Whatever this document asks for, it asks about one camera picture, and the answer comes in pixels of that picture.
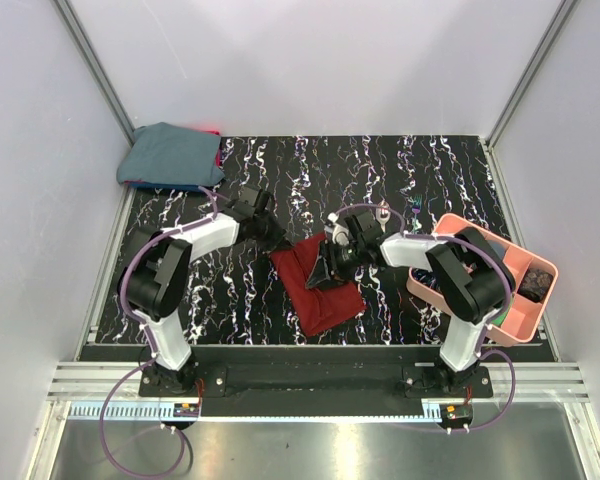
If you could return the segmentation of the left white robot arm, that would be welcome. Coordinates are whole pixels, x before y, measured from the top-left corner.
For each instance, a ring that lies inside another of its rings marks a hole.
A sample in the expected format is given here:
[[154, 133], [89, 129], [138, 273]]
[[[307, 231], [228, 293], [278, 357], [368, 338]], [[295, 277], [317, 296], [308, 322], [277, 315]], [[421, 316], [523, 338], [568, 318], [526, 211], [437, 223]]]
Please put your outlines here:
[[246, 186], [223, 207], [211, 191], [204, 193], [213, 207], [206, 216], [167, 229], [136, 231], [117, 286], [123, 312], [138, 323], [148, 343], [145, 378], [176, 396], [200, 385], [178, 313], [190, 264], [245, 241], [255, 242], [267, 253], [290, 245], [270, 210], [270, 192]]

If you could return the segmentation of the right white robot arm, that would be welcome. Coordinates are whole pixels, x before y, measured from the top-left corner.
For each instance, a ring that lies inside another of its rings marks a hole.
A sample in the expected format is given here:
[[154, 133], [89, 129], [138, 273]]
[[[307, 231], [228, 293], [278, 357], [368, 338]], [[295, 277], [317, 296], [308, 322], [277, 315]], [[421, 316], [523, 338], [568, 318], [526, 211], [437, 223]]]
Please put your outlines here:
[[515, 279], [491, 244], [474, 227], [455, 234], [396, 233], [386, 224], [395, 213], [371, 204], [363, 213], [329, 215], [326, 239], [319, 244], [308, 289], [335, 289], [354, 278], [363, 266], [409, 267], [431, 273], [450, 309], [450, 321], [439, 359], [424, 388], [446, 396], [466, 389], [479, 366], [489, 327], [506, 317]]

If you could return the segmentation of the dark red cloth napkin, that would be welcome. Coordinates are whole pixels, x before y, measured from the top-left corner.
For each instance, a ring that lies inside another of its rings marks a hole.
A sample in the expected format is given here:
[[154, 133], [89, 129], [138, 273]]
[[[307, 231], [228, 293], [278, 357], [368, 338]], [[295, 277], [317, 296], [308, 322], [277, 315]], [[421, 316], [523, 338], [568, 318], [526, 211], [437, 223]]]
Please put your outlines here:
[[319, 233], [270, 254], [307, 337], [338, 326], [366, 309], [360, 292], [351, 282], [326, 291], [305, 287], [317, 260], [319, 244], [325, 239], [326, 235]]

